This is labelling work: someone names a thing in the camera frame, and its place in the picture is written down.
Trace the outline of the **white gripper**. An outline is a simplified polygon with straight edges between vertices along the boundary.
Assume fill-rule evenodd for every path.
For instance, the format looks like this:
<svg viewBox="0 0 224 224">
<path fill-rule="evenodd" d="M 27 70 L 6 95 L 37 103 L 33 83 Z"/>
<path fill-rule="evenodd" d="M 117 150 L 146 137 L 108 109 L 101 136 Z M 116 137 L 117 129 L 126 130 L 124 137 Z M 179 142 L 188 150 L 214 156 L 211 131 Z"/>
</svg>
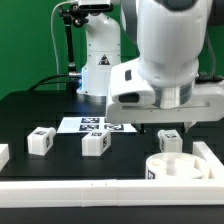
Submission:
<svg viewBox="0 0 224 224">
<path fill-rule="evenodd" d="M 106 118 L 110 123 L 179 123 L 189 131 L 196 122 L 218 121 L 224 117 L 224 83 L 202 84 L 193 89 L 192 97 L 180 107 L 160 109 L 153 105 L 119 104 L 107 97 Z"/>
</svg>

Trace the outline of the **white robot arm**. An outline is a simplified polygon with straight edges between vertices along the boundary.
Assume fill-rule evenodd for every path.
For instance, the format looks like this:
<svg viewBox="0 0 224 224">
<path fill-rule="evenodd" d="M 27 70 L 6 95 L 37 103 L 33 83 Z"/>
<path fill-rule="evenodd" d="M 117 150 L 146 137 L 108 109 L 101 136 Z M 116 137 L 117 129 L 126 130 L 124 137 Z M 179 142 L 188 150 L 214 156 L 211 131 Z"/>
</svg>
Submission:
<svg viewBox="0 0 224 224">
<path fill-rule="evenodd" d="M 224 118 L 224 81 L 198 84 L 198 56 L 213 0 L 109 0 L 139 57 L 111 70 L 106 119 L 176 123 Z"/>
</svg>

